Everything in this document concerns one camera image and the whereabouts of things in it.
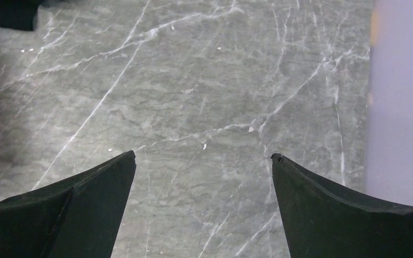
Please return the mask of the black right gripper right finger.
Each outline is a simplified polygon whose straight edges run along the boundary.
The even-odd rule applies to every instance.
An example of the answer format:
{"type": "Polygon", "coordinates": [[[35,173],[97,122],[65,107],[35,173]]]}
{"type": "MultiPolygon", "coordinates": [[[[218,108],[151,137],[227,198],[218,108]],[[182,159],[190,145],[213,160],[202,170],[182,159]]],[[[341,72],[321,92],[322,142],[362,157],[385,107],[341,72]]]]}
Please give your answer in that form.
{"type": "Polygon", "coordinates": [[[291,257],[413,257],[413,206],[357,192],[279,153],[271,159],[291,257]]]}

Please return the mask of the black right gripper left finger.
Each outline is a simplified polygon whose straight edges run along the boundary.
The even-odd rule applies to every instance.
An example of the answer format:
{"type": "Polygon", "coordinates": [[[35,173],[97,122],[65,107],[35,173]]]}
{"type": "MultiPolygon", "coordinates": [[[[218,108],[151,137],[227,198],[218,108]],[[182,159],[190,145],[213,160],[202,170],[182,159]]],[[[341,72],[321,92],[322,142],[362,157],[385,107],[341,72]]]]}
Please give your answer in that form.
{"type": "Polygon", "coordinates": [[[136,172],[128,151],[0,202],[0,257],[110,257],[136,172]]]}

